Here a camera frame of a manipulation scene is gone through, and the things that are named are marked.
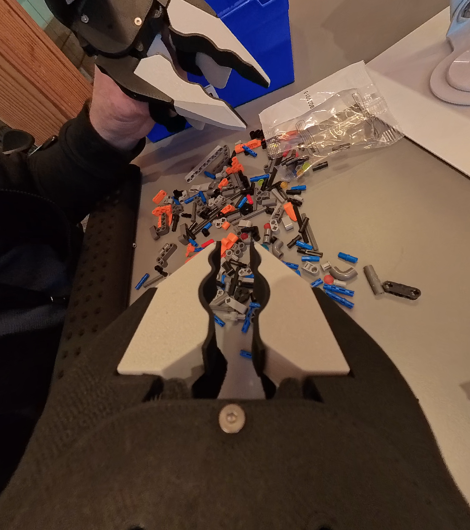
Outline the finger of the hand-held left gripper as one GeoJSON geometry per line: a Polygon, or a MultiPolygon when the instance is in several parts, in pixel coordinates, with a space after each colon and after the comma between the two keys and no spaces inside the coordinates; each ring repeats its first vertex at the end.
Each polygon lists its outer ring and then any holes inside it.
{"type": "Polygon", "coordinates": [[[168,43],[178,67],[225,88],[232,70],[264,88],[271,80],[205,1],[168,1],[168,43]]]}
{"type": "Polygon", "coordinates": [[[172,62],[156,54],[139,61],[134,73],[170,98],[175,111],[192,123],[207,123],[224,129],[242,131],[247,124],[223,100],[212,97],[204,87],[183,80],[172,62]]]}

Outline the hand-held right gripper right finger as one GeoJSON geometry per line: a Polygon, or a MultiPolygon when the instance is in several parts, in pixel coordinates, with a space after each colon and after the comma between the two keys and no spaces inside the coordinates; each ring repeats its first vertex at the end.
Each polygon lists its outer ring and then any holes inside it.
{"type": "Polygon", "coordinates": [[[350,366],[323,311],[323,294],[260,245],[250,246],[254,295],[252,364],[266,399],[281,382],[348,376],[350,366]]]}

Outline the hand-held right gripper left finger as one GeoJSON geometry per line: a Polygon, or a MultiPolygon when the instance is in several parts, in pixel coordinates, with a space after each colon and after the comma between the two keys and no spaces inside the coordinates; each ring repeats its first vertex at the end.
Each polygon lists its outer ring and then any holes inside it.
{"type": "Polygon", "coordinates": [[[227,362],[217,346],[210,303],[217,294],[221,243],[201,250],[157,288],[118,364],[121,375],[184,380],[194,397],[215,399],[227,362]]]}

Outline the blue plastic bin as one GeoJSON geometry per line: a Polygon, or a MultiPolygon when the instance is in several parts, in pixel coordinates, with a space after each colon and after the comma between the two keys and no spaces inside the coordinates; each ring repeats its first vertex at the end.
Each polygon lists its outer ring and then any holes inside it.
{"type": "Polygon", "coordinates": [[[232,71],[223,89],[204,76],[188,74],[213,96],[236,108],[294,82],[288,1],[207,1],[218,17],[257,60],[271,80],[265,89],[232,71]]]}

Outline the pile of brick parts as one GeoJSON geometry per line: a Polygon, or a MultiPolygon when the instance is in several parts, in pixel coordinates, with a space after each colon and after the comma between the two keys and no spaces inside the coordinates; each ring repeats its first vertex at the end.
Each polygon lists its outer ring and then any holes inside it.
{"type": "Polygon", "coordinates": [[[233,262],[246,263],[246,266],[228,264],[228,272],[220,268],[218,281],[221,294],[229,289],[230,282],[236,281],[234,295],[241,298],[246,306],[252,301],[250,284],[252,278],[239,275],[238,269],[249,269],[249,250],[251,242],[264,245],[263,250],[273,254],[273,243],[270,239],[280,240],[277,245],[281,260],[294,263],[292,270],[300,269],[299,275],[305,279],[317,280],[331,275],[330,269],[321,272],[320,265],[329,262],[330,268],[336,265],[344,270],[356,268],[351,262],[338,257],[342,251],[365,261],[368,257],[370,243],[365,229],[367,218],[361,216],[360,190],[354,189],[352,196],[346,190],[330,189],[328,186],[317,186],[309,178],[307,190],[296,189],[295,195],[287,198],[301,203],[292,203],[293,214],[296,210],[302,218],[309,218],[307,231],[316,238],[317,250],[322,253],[319,262],[301,262],[302,248],[296,243],[291,248],[288,244],[303,235],[298,232],[299,222],[292,220],[284,211],[278,200],[279,191],[261,190],[267,177],[255,181],[251,178],[267,174],[263,166],[270,160],[260,147],[256,149],[257,157],[235,154],[239,163],[245,168],[241,174],[225,175],[213,180],[204,171],[192,182],[186,181],[186,175],[192,169],[200,167],[198,162],[205,158],[204,152],[177,157],[169,157],[159,163],[156,169],[153,164],[144,164],[142,171],[141,198],[139,201],[138,224],[134,247],[134,263],[131,276],[130,302],[132,304],[148,289],[161,282],[160,270],[167,274],[178,270],[186,260],[196,254],[195,250],[202,244],[215,246],[217,241],[237,238],[235,243],[228,243],[228,255],[222,258],[233,262]],[[305,264],[317,266],[315,275],[302,272],[305,264]]]}

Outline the small bag of brick parts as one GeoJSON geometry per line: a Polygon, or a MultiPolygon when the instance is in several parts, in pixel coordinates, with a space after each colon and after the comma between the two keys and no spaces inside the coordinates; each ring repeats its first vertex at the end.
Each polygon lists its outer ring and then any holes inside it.
{"type": "Polygon", "coordinates": [[[272,158],[300,148],[312,160],[390,146],[404,137],[365,63],[353,63],[259,114],[272,158]]]}

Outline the grey desk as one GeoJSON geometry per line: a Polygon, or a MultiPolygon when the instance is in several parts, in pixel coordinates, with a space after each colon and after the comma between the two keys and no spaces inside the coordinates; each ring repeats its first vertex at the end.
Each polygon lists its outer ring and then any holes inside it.
{"type": "MultiPolygon", "coordinates": [[[[448,6],[444,1],[289,1],[295,82],[238,108],[249,129],[258,113],[343,67],[366,63],[448,6]]],[[[132,273],[153,275],[159,242],[151,201],[173,189],[218,144],[246,137],[207,125],[147,144],[132,273]]],[[[445,462],[470,504],[470,180],[407,139],[307,179],[306,213],[324,256],[358,257],[355,307],[346,313],[390,356],[414,391],[445,462]],[[414,286],[417,301],[374,296],[363,273],[414,286]]]]}

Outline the person's left hand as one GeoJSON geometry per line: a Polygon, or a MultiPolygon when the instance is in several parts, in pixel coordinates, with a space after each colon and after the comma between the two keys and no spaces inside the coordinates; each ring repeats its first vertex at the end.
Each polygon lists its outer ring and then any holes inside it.
{"type": "Polygon", "coordinates": [[[134,149],[155,125],[149,105],[127,96],[98,67],[94,68],[89,117],[95,131],[121,150],[134,149]]]}

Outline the long light grey holed beam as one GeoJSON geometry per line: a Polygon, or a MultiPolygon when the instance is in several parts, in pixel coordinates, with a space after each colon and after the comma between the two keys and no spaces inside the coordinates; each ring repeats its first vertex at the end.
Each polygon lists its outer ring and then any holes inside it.
{"type": "Polygon", "coordinates": [[[224,144],[216,146],[185,176],[185,182],[191,183],[197,176],[206,170],[212,174],[220,172],[224,166],[227,166],[227,162],[230,160],[230,153],[231,151],[228,145],[224,144]]]}

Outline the black studded mat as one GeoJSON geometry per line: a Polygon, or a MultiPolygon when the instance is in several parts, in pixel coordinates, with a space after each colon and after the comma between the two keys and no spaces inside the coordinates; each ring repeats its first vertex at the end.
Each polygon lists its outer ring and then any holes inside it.
{"type": "Polygon", "coordinates": [[[141,185],[141,172],[135,169],[88,217],[54,381],[60,380],[128,307],[141,185]]]}

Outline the wooden pillar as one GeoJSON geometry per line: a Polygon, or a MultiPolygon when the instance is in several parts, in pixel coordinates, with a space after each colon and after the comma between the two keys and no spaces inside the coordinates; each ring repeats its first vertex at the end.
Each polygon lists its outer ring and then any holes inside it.
{"type": "Polygon", "coordinates": [[[42,143],[77,116],[91,84],[17,1],[0,1],[0,120],[42,143]]]}

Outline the black brick connector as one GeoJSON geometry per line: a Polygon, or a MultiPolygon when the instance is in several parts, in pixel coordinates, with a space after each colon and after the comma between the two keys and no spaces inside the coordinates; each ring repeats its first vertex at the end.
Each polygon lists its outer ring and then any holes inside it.
{"type": "Polygon", "coordinates": [[[385,281],[382,283],[382,288],[385,293],[401,297],[407,300],[417,300],[422,292],[416,287],[411,287],[398,282],[385,281]]]}

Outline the white book stand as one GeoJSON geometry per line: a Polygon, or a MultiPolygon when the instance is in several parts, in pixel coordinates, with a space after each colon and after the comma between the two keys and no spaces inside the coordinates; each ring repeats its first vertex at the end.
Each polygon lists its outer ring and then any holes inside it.
{"type": "Polygon", "coordinates": [[[403,134],[470,177],[470,1],[451,1],[366,69],[403,134]]]}

